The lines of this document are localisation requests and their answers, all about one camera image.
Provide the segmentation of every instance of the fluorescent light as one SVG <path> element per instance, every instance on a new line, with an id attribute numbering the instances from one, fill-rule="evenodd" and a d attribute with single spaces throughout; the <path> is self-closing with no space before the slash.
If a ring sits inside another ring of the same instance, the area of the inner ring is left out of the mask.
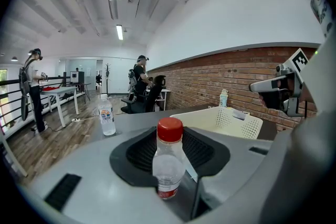
<path id="1" fill-rule="evenodd" d="M 122 26 L 121 25 L 117 25 L 117 32 L 118 32 L 119 39 L 123 40 L 123 37 L 122 37 Z"/>

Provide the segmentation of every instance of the beige basket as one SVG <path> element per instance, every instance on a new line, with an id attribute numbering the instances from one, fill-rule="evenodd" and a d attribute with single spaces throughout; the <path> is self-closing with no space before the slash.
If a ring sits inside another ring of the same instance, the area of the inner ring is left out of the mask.
<path id="1" fill-rule="evenodd" d="M 171 115 L 183 122 L 185 127 L 196 127 L 203 130 L 236 137 L 257 139 L 262 120 L 248 114 L 244 120 L 233 117 L 235 110 L 221 106 L 189 113 Z"/>

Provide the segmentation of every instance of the brick wall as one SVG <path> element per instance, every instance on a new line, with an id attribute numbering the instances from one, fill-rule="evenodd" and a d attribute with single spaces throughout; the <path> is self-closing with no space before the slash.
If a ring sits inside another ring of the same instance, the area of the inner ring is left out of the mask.
<path id="1" fill-rule="evenodd" d="M 168 96 L 166 109 L 207 103 L 218 105 L 220 92 L 227 89 L 228 106 L 276 122 L 278 130 L 290 129 L 296 126 L 301 118 L 290 118 L 281 111 L 262 106 L 258 94 L 250 92 L 248 85 L 274 78 L 276 66 L 284 63 L 297 49 L 269 47 L 224 52 L 158 68 L 150 71 L 149 75 L 166 75 L 166 87 L 172 91 Z M 308 58 L 315 52 L 315 49 L 311 48 L 302 50 Z M 304 103 L 301 103 L 300 107 L 299 112 L 304 113 Z M 307 115 L 313 116 L 315 113 L 315 105 L 308 103 Z"/>

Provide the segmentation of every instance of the black shirt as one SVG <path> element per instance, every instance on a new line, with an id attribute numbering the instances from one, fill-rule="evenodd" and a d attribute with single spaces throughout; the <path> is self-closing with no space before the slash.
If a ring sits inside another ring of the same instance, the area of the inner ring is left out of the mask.
<path id="1" fill-rule="evenodd" d="M 141 74 L 145 74 L 142 66 L 136 65 L 136 67 L 134 67 L 134 76 L 137 81 L 142 81 L 142 78 L 140 77 Z"/>

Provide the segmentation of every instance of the bottle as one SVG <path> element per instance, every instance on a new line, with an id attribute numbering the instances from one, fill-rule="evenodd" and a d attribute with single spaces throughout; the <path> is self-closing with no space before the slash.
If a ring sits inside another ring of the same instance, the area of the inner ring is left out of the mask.
<path id="1" fill-rule="evenodd" d="M 114 124 L 113 109 L 107 94 L 100 95 L 98 110 L 103 134 L 106 136 L 115 134 L 116 125 Z"/>
<path id="2" fill-rule="evenodd" d="M 219 96 L 219 106 L 224 106 L 226 107 L 226 101 L 227 101 L 227 97 L 228 97 L 228 91 L 227 90 L 222 90 L 222 93 Z"/>
<path id="3" fill-rule="evenodd" d="M 167 200 L 175 196 L 185 173 L 182 150 L 183 124 L 176 118 L 163 118 L 157 126 L 153 176 L 159 182 L 159 196 Z"/>

